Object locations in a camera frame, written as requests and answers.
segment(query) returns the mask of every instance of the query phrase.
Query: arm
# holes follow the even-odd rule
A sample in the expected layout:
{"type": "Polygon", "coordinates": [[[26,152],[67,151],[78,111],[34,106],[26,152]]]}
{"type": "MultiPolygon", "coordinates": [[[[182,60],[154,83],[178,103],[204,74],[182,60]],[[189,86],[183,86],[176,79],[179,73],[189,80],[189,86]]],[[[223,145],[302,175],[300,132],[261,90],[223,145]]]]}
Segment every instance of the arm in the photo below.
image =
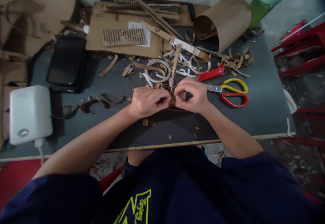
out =
{"type": "Polygon", "coordinates": [[[207,87],[203,83],[185,78],[175,88],[176,107],[200,113],[211,124],[229,153],[239,159],[255,156],[263,152],[263,148],[246,131],[226,118],[208,101],[207,87]],[[182,101],[179,94],[190,92],[193,97],[182,101]]]}
{"type": "Polygon", "coordinates": [[[151,116],[169,105],[166,90],[136,88],[132,103],[55,152],[38,170],[33,179],[49,174],[75,174],[86,172],[128,126],[141,118],[151,116]]]}

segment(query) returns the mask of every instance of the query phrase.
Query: red scissors handle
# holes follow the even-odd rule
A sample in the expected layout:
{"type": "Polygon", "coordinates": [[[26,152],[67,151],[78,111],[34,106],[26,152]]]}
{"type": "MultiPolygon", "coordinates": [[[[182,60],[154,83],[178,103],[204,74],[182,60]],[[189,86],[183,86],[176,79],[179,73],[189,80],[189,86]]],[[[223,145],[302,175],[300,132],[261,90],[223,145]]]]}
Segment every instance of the red scissors handle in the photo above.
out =
{"type": "Polygon", "coordinates": [[[235,108],[244,107],[248,103],[248,96],[245,94],[239,94],[239,93],[230,93],[230,94],[221,93],[221,99],[223,99],[223,101],[226,102],[229,106],[235,107],[235,108]],[[244,97],[245,101],[241,105],[235,105],[235,104],[231,103],[229,100],[227,100],[227,98],[226,98],[226,97],[231,97],[231,96],[242,96],[242,97],[244,97]]]}

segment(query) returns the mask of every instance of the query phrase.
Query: yellow scissors handle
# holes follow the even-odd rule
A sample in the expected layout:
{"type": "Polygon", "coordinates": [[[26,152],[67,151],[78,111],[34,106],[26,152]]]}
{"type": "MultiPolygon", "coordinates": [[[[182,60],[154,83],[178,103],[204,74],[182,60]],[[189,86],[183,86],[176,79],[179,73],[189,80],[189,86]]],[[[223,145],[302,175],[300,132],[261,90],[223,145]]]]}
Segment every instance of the yellow scissors handle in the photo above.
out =
{"type": "Polygon", "coordinates": [[[221,87],[222,87],[222,88],[229,89],[229,90],[231,90],[231,91],[233,91],[233,92],[236,92],[236,93],[246,94],[246,93],[248,92],[248,87],[247,87],[247,85],[244,83],[244,81],[242,81],[242,80],[240,80],[240,79],[235,79],[235,78],[233,78],[233,79],[228,79],[228,80],[224,81],[224,82],[222,83],[221,87]],[[238,89],[235,89],[235,88],[233,88],[233,87],[230,87],[230,86],[226,85],[227,83],[232,82],[232,81],[240,83],[240,84],[242,85],[242,87],[244,88],[244,91],[241,91],[241,90],[238,90],[238,89]]]}

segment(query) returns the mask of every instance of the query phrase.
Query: red and yellow scissors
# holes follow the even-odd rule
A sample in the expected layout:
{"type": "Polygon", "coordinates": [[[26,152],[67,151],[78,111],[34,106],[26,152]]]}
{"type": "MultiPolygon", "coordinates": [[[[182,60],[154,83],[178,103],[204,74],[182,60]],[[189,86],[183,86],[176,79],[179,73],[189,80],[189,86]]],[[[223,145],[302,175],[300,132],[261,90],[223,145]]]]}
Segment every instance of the red and yellow scissors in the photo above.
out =
{"type": "Polygon", "coordinates": [[[213,92],[218,92],[221,94],[221,99],[223,99],[224,102],[226,102],[229,106],[232,106],[232,107],[235,107],[235,108],[241,108],[241,107],[244,107],[247,105],[248,103],[248,96],[246,95],[246,93],[248,92],[248,87],[247,85],[240,79],[228,79],[226,81],[224,81],[222,83],[222,85],[220,86],[214,86],[214,85],[206,85],[207,86],[207,90],[209,91],[213,91],[213,92]],[[241,90],[238,90],[238,89],[235,89],[233,87],[230,87],[229,85],[226,85],[227,83],[229,82],[238,82],[241,84],[241,86],[244,88],[244,91],[241,91],[241,90]],[[223,89],[229,89],[233,92],[236,92],[236,93],[223,93],[223,89]],[[241,96],[241,97],[244,97],[244,103],[241,104],[241,105],[235,105],[233,103],[231,103],[229,100],[227,100],[226,97],[231,97],[231,96],[241,96]]]}

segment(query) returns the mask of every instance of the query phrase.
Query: red tool handle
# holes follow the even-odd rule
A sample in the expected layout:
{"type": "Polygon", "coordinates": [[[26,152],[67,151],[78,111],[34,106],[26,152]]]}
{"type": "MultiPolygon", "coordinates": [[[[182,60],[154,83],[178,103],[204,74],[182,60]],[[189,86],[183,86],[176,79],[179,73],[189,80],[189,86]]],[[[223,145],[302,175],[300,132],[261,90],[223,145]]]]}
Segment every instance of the red tool handle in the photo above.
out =
{"type": "Polygon", "coordinates": [[[230,94],[225,94],[225,93],[221,93],[221,99],[223,99],[224,102],[226,102],[229,106],[231,107],[235,107],[235,108],[241,108],[241,107],[244,107],[247,105],[248,103],[248,96],[245,95],[245,94],[239,94],[239,93],[230,93],[230,94]],[[235,105],[235,104],[232,104],[229,100],[227,100],[226,97],[231,97],[231,96],[242,96],[244,97],[245,101],[243,104],[241,105],[235,105]]]}
{"type": "Polygon", "coordinates": [[[216,68],[216,69],[213,69],[213,70],[211,70],[209,72],[201,73],[199,75],[197,81],[202,82],[204,80],[214,78],[216,76],[219,76],[219,75],[223,74],[223,72],[224,72],[224,66],[222,64],[220,64],[219,67],[216,68]]]}

